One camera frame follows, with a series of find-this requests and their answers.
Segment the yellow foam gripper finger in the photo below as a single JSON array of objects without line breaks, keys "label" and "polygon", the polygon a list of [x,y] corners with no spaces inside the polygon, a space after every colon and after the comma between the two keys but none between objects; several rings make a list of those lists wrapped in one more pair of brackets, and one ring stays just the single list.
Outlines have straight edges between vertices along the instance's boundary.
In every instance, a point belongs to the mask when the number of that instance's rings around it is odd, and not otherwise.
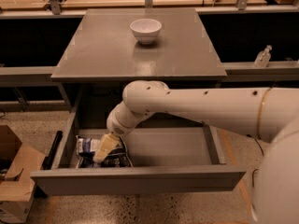
[{"label": "yellow foam gripper finger", "polygon": [[93,156],[93,161],[96,163],[102,162],[111,151],[117,148],[119,144],[119,137],[113,133],[105,133],[100,139],[99,146]]}]

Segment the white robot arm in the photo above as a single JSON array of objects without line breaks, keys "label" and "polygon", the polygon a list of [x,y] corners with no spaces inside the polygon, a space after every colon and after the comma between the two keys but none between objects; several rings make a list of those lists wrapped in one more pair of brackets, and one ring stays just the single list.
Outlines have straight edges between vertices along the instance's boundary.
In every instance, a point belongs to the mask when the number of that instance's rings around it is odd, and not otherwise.
[{"label": "white robot arm", "polygon": [[103,161],[120,136],[162,112],[270,143],[255,180],[250,224],[299,224],[298,89],[171,90],[161,81],[133,81],[110,112],[109,133],[93,160]]}]

